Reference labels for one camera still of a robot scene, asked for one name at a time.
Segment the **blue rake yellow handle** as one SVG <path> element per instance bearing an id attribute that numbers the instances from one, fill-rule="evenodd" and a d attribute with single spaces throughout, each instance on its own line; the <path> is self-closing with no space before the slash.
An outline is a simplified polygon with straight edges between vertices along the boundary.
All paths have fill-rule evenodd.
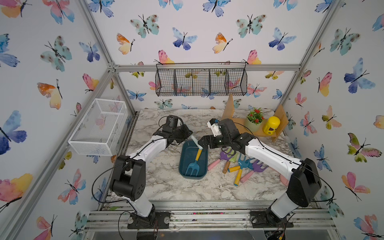
<path id="1" fill-rule="evenodd" d="M 196 177 L 198 175 L 198 173 L 200 171 L 200 166 L 198 164 L 198 161 L 200 159 L 202 152 L 203 152 L 203 149 L 198 150 L 195 161 L 190 163 L 187 167 L 187 170 L 185 172 L 186 176 L 190 176 L 190 177 L 195 176 Z"/>

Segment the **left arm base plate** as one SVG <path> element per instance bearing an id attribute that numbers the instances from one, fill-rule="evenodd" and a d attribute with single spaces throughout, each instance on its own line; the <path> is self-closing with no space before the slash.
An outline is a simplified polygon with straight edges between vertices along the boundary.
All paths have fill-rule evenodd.
<path id="1" fill-rule="evenodd" d="M 141 217 L 131 213 L 128 219 L 127 229 L 168 229 L 171 221 L 169 212 L 152 211 L 148 217 Z"/>

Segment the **light blue fork white handle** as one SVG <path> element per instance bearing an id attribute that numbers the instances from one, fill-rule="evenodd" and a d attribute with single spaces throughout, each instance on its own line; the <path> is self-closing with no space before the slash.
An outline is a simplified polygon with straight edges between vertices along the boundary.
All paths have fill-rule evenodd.
<path id="1" fill-rule="evenodd" d="M 204 148 L 199 144 L 198 140 L 196 139 L 196 137 L 194 135 L 191 135 L 191 139 L 193 140 L 193 142 L 196 144 L 196 146 L 200 149 L 200 150 L 203 150 Z"/>

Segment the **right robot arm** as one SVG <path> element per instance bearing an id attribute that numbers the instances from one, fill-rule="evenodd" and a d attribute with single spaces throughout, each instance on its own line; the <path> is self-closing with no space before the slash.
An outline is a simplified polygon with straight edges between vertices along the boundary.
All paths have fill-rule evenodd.
<path id="1" fill-rule="evenodd" d="M 308 207 L 322 188 L 314 161 L 290 157 L 269 147 L 253 134 L 241 134 L 231 119 L 222 121 L 211 119 L 207 125 L 213 134 L 198 140 L 199 147 L 203 149 L 230 147 L 261 161 L 289 181 L 286 192 L 269 207 L 273 217 L 283 219 L 299 207 Z"/>

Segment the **teal plastic storage box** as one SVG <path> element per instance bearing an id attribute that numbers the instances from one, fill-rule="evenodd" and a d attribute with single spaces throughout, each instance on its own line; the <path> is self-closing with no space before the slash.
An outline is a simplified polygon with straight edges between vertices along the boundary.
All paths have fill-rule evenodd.
<path id="1" fill-rule="evenodd" d="M 188 140 L 184 142 L 182 147 L 180 162 L 179 162 L 179 173 L 181 174 L 182 177 L 186 179 L 191 179 L 191 180 L 201 180 L 207 174 L 209 151 L 207 149 L 203 149 L 203 152 L 198 161 L 198 164 L 200 166 L 200 171 L 198 175 L 196 177 L 195 176 L 190 177 L 185 175 L 188 165 L 195 161 L 198 150 L 199 148 L 196 146 L 196 144 L 192 140 Z"/>

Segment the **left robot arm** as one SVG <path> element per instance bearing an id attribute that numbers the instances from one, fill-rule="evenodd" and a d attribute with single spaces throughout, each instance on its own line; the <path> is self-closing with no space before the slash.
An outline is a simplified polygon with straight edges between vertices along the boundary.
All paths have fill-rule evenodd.
<path id="1" fill-rule="evenodd" d="M 139 150 L 117 157 L 111 176 L 110 190 L 127 200 L 136 214 L 147 218 L 153 204 L 145 195 L 147 164 L 171 143 L 186 141 L 193 131 L 186 124 L 179 127 L 162 127 Z"/>

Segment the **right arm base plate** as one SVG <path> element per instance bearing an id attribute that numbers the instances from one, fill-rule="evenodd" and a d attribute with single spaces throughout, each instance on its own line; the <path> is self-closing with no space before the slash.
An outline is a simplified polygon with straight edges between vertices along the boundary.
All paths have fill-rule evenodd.
<path id="1" fill-rule="evenodd" d="M 294 224 L 285 217 L 280 219 L 269 210 L 251 211 L 250 222 L 253 228 L 293 228 Z"/>

